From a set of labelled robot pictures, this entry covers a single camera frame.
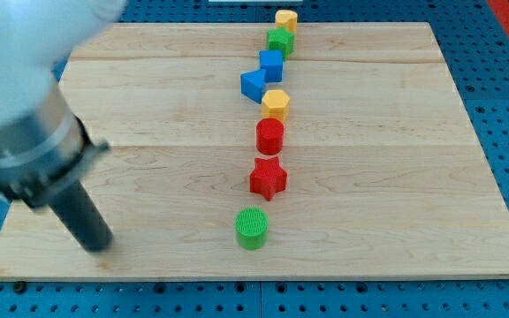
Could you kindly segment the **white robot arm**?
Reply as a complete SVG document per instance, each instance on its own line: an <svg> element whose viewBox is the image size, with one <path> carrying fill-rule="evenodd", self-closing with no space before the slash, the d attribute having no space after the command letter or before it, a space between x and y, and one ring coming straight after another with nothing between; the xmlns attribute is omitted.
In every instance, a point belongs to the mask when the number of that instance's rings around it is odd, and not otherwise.
<svg viewBox="0 0 509 318"><path fill-rule="evenodd" d="M112 234L80 178L109 146L90 139L53 70L124 8L125 0L0 1L0 195L51 208L89 252Z"/></svg>

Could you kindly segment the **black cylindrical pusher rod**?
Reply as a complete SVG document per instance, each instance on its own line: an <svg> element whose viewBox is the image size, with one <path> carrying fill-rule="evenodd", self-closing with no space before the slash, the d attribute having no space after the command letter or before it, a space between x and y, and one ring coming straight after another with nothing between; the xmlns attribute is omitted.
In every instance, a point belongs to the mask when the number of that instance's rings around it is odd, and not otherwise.
<svg viewBox="0 0 509 318"><path fill-rule="evenodd" d="M113 238L110 227L79 181L57 194L49 206L85 251L109 247Z"/></svg>

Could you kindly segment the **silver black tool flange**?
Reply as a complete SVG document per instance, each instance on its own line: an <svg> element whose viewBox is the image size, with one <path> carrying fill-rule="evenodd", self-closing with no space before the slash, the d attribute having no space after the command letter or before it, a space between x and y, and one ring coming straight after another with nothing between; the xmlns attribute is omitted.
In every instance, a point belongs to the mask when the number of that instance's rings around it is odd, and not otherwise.
<svg viewBox="0 0 509 318"><path fill-rule="evenodd" d="M105 140L92 142L54 82L41 105L0 125L0 194L50 205L109 150Z"/></svg>

